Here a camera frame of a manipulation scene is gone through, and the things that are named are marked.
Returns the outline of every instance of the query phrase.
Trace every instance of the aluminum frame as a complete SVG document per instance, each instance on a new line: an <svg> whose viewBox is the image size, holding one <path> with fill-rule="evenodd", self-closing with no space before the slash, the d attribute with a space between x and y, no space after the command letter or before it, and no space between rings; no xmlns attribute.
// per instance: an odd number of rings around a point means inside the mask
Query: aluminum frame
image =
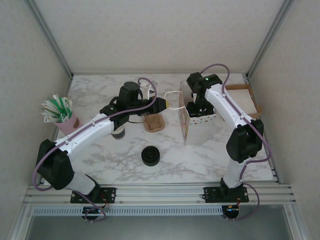
<svg viewBox="0 0 320 240"><path fill-rule="evenodd" d="M85 216L83 206L34 206L33 216ZM112 206L105 215L110 216L221 216L222 206ZM101 216L101 213L90 216Z"/></svg>
<svg viewBox="0 0 320 240"><path fill-rule="evenodd" d="M247 72L247 77L250 80L252 75L255 73L257 70L260 62L262 61L262 58L266 54L271 42L275 38L278 30L280 29L283 21L285 20L291 6L293 5L295 0L284 0L281 8L279 9L279 12L277 13L269 31L267 32L266 36L264 37L264 40L255 55L253 62L251 63L251 66Z"/></svg>
<svg viewBox="0 0 320 240"><path fill-rule="evenodd" d="M69 80L71 81L74 74L71 72L70 67L62 54L58 44L55 41L54 36L52 35L50 29L48 28L44 18L42 17L36 3L34 0L23 0L25 5L29 8L31 15L34 17L35 22L39 26L40 30L43 33L43 36L47 40L48 44L50 45L51 49L53 50L56 58L58 59L59 63L63 67L65 73L68 75Z"/></svg>
<svg viewBox="0 0 320 240"><path fill-rule="evenodd" d="M309 239L299 212L297 212L298 208L289 184L279 184L276 181L250 183L258 191L261 205L283 205L294 240ZM115 203L110 204L110 208L119 210L120 213L117 214L117 211L114 210L110 216L139 216L137 212L141 210L146 210L146 213L143 214L144 216L161 216L155 211L168 208L176 210L171 214L176 213L180 216L208 215L208 209L220 207L222 204L205 203L202 199L203 188L217 186L219 186L218 182L102 185L102 187L117 188ZM42 216L82 216L81 209L91 205L70 203L71 193L72 191L68 189L51 189L41 192L30 186L27 189L18 221L10 240L25 239L34 213L35 216L40 216L41 214ZM248 194L250 201L242 203L242 205L256 205L257 198L250 188L248 188ZM190 209L195 209L195 211L193 213L182 212Z"/></svg>

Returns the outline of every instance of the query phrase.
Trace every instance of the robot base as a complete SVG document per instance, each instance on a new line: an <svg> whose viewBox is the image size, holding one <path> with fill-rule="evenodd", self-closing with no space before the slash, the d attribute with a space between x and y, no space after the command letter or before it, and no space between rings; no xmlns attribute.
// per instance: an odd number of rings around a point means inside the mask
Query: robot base
<svg viewBox="0 0 320 240"><path fill-rule="evenodd" d="M90 199L95 204L114 204L116 199L116 188L115 187L100 187L98 192L95 193L96 197L87 195L88 199ZM79 194L74 191L71 194L70 203L72 204L88 204L88 202L83 199Z"/></svg>
<svg viewBox="0 0 320 240"><path fill-rule="evenodd" d="M202 198L205 203L248 203L249 197L247 188L243 184L235 188L228 188L223 178L220 186L204 187Z"/></svg>

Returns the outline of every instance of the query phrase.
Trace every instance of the black lid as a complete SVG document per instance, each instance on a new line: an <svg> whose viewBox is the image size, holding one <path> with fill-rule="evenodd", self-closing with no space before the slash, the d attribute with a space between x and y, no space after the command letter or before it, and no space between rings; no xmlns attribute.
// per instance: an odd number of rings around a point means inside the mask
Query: black lid
<svg viewBox="0 0 320 240"><path fill-rule="evenodd" d="M160 152L155 146L147 146L142 150L141 157L145 165L152 167L160 161Z"/></svg>

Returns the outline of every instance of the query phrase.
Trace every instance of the white container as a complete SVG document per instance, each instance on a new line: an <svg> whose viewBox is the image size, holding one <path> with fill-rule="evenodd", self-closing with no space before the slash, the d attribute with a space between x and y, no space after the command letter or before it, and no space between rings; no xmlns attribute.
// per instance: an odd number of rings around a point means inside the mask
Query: white container
<svg viewBox="0 0 320 240"><path fill-rule="evenodd" d="M182 81L180 84L179 107L187 106L188 102L192 102L191 89L186 81ZM187 109L181 108L178 110L180 125L183 134L183 140L185 145L197 145L202 144L208 140L210 134L213 134L216 129L214 119L216 114L190 117Z"/></svg>

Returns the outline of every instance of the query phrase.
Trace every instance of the white wall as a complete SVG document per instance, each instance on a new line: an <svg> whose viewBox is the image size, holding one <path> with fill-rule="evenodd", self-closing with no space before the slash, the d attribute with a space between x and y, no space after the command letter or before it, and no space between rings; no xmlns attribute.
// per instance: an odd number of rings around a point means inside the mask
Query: white wall
<svg viewBox="0 0 320 240"><path fill-rule="evenodd" d="M22 0L0 6L0 239L10 233L39 144L54 126L43 123L41 103L63 95L68 78Z"/></svg>
<svg viewBox="0 0 320 240"><path fill-rule="evenodd" d="M245 73L283 0L36 3L74 73Z"/></svg>
<svg viewBox="0 0 320 240"><path fill-rule="evenodd" d="M251 84L276 165L320 239L320 1L296 0Z"/></svg>

